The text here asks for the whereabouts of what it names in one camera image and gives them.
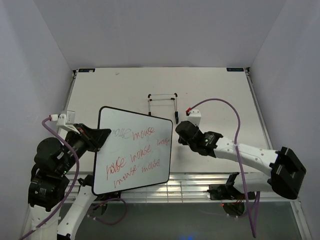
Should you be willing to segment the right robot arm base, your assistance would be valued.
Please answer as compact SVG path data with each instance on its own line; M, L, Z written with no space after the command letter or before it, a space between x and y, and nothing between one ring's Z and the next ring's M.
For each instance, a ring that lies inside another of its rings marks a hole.
M207 192L211 200L230 200L232 202L222 203L222 208L226 214L232 217L243 217L246 213L245 194L241 193L234 187L236 177L240 176L239 172L233 172L225 184L210 184Z

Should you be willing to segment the white whiteboard black frame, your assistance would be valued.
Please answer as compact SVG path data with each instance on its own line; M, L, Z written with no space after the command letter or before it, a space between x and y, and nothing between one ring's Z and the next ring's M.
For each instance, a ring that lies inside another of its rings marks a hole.
M93 168L94 195L166 183L170 177L173 122L103 106L98 128L110 129Z

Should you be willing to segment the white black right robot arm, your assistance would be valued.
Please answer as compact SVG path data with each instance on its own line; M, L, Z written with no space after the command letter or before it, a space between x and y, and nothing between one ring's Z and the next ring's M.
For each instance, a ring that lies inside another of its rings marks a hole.
M182 121L175 131L180 144L201 156L230 160L257 170L245 177L233 172L225 184L209 187L213 199L239 200L248 192L248 198L253 200L258 192L271 191L285 199L297 199L307 170L292 149L267 150L234 144L220 133L201 132L190 121Z

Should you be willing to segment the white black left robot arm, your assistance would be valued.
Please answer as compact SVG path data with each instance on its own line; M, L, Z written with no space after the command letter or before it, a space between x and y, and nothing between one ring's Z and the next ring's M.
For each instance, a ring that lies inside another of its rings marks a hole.
M42 140L36 148L27 198L31 227L22 240L57 239L60 209L76 184L80 158L86 152L97 153L112 132L109 128L93 129L76 123L75 130L62 138L47 121L43 120L42 126L52 137Z

